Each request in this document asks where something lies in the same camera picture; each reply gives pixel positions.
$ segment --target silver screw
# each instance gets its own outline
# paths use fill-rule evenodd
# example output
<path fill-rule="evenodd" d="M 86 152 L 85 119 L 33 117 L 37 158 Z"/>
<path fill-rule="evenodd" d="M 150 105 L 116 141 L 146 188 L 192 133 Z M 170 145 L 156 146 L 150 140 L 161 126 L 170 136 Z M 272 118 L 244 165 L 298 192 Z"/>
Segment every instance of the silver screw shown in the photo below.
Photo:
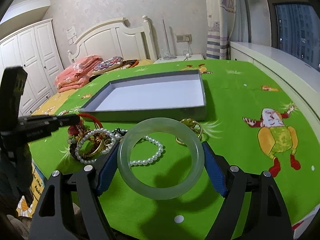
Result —
<path fill-rule="evenodd" d="M 269 171 L 264 171 L 263 175 L 266 177 L 271 177 L 271 173 Z"/>
<path fill-rule="evenodd" d="M 239 167 L 238 166 L 235 166 L 235 165 L 232 165 L 230 167 L 230 170 L 233 171 L 233 172 L 238 172 L 239 171 Z"/>
<path fill-rule="evenodd" d="M 87 165 L 83 168 L 85 171 L 91 171 L 93 169 L 92 165 Z"/>
<path fill-rule="evenodd" d="M 52 177 L 57 177 L 60 174 L 59 171 L 54 171 L 51 175 Z"/>

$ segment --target pink blanket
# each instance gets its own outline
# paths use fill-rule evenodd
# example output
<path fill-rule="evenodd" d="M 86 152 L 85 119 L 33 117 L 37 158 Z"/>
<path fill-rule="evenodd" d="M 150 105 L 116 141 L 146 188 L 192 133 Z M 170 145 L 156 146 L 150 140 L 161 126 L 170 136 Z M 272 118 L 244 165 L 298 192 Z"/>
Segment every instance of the pink blanket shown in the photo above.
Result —
<path fill-rule="evenodd" d="M 102 58 L 97 55 L 81 58 L 59 73 L 54 84 L 59 93 L 71 89 L 78 89 L 89 83 L 92 70 L 100 63 Z"/>

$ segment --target red cartoon shoe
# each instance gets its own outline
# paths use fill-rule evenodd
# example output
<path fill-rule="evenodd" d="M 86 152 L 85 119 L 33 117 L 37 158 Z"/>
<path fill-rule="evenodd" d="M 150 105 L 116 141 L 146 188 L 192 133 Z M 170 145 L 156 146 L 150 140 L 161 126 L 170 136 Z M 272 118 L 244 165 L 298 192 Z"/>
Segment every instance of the red cartoon shoe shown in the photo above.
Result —
<path fill-rule="evenodd" d="M 296 171 L 301 169 L 300 162 L 298 162 L 294 158 L 294 155 L 292 155 L 292 154 L 290 154 L 290 163 L 291 163 L 291 167 L 294 168 Z"/>
<path fill-rule="evenodd" d="M 281 170 L 280 167 L 280 162 L 278 160 L 278 158 L 274 158 L 273 160 L 273 166 L 269 169 L 269 172 L 271 173 L 272 177 L 276 177 L 279 173 L 279 171 Z"/>

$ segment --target bed headboard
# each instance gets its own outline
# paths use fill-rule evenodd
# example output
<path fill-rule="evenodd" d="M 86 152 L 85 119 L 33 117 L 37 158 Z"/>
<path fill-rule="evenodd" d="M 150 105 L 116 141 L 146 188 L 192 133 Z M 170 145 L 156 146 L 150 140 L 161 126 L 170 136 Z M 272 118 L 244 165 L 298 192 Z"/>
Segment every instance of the bed headboard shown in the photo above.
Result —
<path fill-rule="evenodd" d="M 157 60 L 155 44 L 148 17 L 144 15 L 141 27 L 128 28 L 125 18 L 115 18 L 91 27 L 76 40 L 77 50 L 68 50 L 71 63 L 88 55 L 98 55 L 107 60 L 120 56 L 124 60 L 147 59 L 142 34 L 144 33 L 152 61 Z"/>

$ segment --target sailboat print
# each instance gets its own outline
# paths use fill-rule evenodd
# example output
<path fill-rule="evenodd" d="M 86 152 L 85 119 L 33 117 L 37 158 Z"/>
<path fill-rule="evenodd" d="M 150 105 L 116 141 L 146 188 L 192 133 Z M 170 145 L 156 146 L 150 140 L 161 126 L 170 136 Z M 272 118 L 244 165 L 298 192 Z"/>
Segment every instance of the sailboat print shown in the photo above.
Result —
<path fill-rule="evenodd" d="M 233 0 L 222 0 L 220 7 L 225 9 L 227 12 L 236 13 L 235 7 L 233 5 Z"/>

